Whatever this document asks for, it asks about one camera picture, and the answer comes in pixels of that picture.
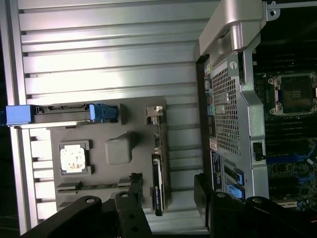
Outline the silver CPU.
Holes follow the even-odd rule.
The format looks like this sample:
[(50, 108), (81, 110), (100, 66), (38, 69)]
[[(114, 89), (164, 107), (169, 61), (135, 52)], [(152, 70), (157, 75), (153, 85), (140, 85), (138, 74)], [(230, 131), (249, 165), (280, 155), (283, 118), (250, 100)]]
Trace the silver CPU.
[(81, 145), (64, 145), (60, 149), (61, 169), (65, 173), (81, 173), (86, 168), (85, 149)]

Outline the green motherboard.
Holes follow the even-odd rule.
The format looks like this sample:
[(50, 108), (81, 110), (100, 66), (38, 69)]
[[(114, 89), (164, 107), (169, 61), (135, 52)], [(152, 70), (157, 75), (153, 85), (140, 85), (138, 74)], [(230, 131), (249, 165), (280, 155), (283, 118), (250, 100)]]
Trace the green motherboard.
[(279, 117), (265, 105), (267, 80), (276, 75), (316, 71), (260, 72), (255, 92), (263, 103), (269, 198), (300, 212), (317, 212), (317, 113)]

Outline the hard disk in blue caddy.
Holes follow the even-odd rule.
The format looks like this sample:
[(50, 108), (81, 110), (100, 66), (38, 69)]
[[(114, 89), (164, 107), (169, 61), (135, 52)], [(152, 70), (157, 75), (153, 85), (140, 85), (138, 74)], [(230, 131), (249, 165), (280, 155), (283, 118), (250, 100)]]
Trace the hard disk in blue caddy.
[(118, 117), (118, 106), (104, 103), (15, 105), (5, 108), (5, 125), (21, 129), (118, 122)]

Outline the CPU socket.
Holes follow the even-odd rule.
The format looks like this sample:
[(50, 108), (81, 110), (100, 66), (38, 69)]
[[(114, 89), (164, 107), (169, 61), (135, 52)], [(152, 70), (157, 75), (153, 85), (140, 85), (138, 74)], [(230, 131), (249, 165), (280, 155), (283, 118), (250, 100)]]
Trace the CPU socket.
[(317, 113), (317, 72), (269, 78), (265, 105), (271, 115), (279, 117)]

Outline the green RAM stick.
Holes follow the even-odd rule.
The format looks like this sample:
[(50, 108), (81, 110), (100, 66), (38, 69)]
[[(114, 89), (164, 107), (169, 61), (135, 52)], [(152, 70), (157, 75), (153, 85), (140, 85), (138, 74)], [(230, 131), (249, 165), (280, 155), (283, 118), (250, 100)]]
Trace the green RAM stick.
[(121, 189), (129, 188), (130, 184), (94, 184), (94, 185), (84, 185), (82, 183), (61, 183), (56, 187), (58, 193), (68, 193), (68, 192), (79, 192), (84, 190), (100, 190), (100, 189)]

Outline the grey parts rack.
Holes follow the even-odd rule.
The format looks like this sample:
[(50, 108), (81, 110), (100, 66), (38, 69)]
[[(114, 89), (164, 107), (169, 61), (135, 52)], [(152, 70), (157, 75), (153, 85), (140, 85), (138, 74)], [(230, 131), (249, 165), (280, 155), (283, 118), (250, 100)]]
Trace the grey parts rack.
[[(147, 107), (163, 106), (162, 97), (133, 98), (103, 101), (118, 106), (118, 122), (81, 124), (74, 127), (50, 129), (56, 208), (61, 210), (76, 199), (93, 195), (107, 200), (121, 189), (84, 190), (58, 193), (61, 183), (130, 184), (132, 173), (143, 175), (142, 207), (153, 209), (152, 153), (154, 151), (153, 126), (147, 124)], [(81, 173), (65, 173), (61, 169), (60, 149), (64, 145), (81, 145), (85, 149), (86, 168)]]

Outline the open grey PC case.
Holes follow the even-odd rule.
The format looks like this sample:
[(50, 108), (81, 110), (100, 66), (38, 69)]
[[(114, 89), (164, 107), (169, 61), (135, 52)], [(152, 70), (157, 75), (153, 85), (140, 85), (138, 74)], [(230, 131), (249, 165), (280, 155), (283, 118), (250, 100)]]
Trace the open grey PC case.
[[(195, 63), (204, 173), (212, 189), (241, 202), (271, 200), (254, 75), (317, 72), (317, 0), (220, 0), (196, 44)], [(317, 212), (286, 209), (317, 223)]]

